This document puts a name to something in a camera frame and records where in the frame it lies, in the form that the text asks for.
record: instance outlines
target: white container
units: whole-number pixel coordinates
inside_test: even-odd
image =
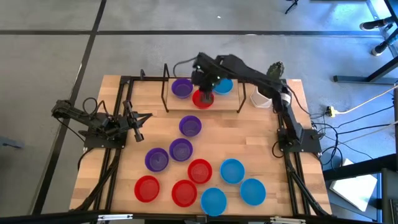
[[[258,87],[251,93],[250,100],[256,108],[269,108],[272,105],[272,99],[261,95]]]

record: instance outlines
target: gray floor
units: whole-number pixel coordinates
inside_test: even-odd
[[[0,29],[91,29],[99,0],[86,1],[0,1]],[[372,20],[364,2],[322,3],[300,0],[288,15],[286,1],[108,1],[101,30],[359,30]],[[59,127],[50,117],[57,99],[69,97],[87,36],[0,36],[0,136],[22,140],[24,149],[0,149],[0,216],[25,215],[36,191],[45,162]],[[311,113],[333,105],[343,111],[379,94],[389,86],[334,83],[333,75],[366,76],[392,59],[390,52],[373,57],[370,50],[380,37],[284,37],[233,35],[97,36],[80,88],[77,106],[96,96],[103,75],[159,76],[163,63],[191,58],[198,52],[212,57],[236,54],[248,65],[265,72],[268,65],[282,61],[285,78],[303,80]],[[190,66],[178,68],[188,75]],[[398,70],[388,74],[398,77]],[[327,118],[337,125],[392,105],[384,95],[347,115]],[[390,123],[393,110],[363,119],[340,131]],[[83,126],[71,122],[71,128]],[[347,140],[367,131],[347,134]],[[322,146],[333,144],[327,139]],[[372,157],[395,150],[394,130],[353,141],[349,146]],[[68,132],[44,207],[44,212],[67,211],[76,179],[76,163],[82,144]],[[342,146],[343,157],[353,162],[368,159]]]

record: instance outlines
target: red bowl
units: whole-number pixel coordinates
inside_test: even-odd
[[[151,175],[141,177],[134,186],[134,193],[140,202],[151,202],[159,194],[159,181]]]
[[[196,184],[208,182],[213,173],[209,162],[204,159],[195,159],[188,166],[188,176]]]
[[[179,207],[189,207],[197,199],[198,191],[189,180],[178,181],[172,190],[172,198]]]
[[[202,102],[202,98],[204,97],[204,92],[202,91],[195,91],[192,96],[193,104],[199,109],[207,109],[214,103],[214,94],[211,93],[211,103],[204,103]]]

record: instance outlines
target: yellow connector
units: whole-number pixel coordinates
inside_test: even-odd
[[[326,115],[328,115],[331,118],[334,118],[337,114],[337,110],[334,109],[332,106],[328,106],[326,108]]]

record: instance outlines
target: wooden table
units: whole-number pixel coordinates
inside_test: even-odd
[[[113,110],[119,80],[120,76],[116,75],[105,75],[103,78],[98,100],[105,100],[108,111]],[[296,92],[301,104],[306,108],[301,80],[288,80],[288,85]],[[160,99],[161,86],[162,82],[134,82],[131,99],[134,111],[153,113],[153,117],[149,118],[140,129],[145,137],[144,141],[135,142],[134,132],[128,133],[117,174],[111,208],[113,212],[202,214],[200,207],[202,193],[207,188],[218,187],[228,198],[228,206],[223,215],[292,215],[284,160],[275,158],[271,154],[271,146],[277,140],[278,128],[277,115],[272,109],[257,109],[248,99],[240,113],[207,110],[166,113]],[[238,86],[239,92],[242,93],[241,84]],[[254,86],[246,84],[248,98],[253,89]],[[292,100],[292,107],[297,121],[304,128],[311,128],[310,118],[299,108],[295,100]],[[203,124],[201,133],[189,138],[194,147],[193,156],[186,162],[175,162],[170,159],[166,170],[162,172],[149,171],[144,164],[147,151],[154,147],[162,147],[168,151],[174,139],[183,137],[178,130],[178,124],[181,118],[188,114],[199,117]],[[306,186],[323,209],[331,213],[319,161],[313,154],[300,155]],[[93,190],[100,175],[103,156],[104,149],[94,149],[82,160],[70,208],[79,206]],[[187,167],[192,160],[198,158],[209,161],[213,168],[213,176],[208,183],[197,185],[198,197],[192,206],[178,207],[171,197],[172,187],[178,180],[188,179]],[[227,158],[236,158],[243,163],[246,170],[245,179],[256,178],[265,185],[267,197],[263,204],[257,207],[245,204],[239,195],[240,185],[226,184],[221,179],[220,165]],[[160,193],[150,203],[142,203],[134,195],[134,185],[143,175],[153,175],[160,182]],[[295,189],[298,210],[303,213],[300,191],[297,186]],[[107,192],[105,186],[100,208],[104,207]]]

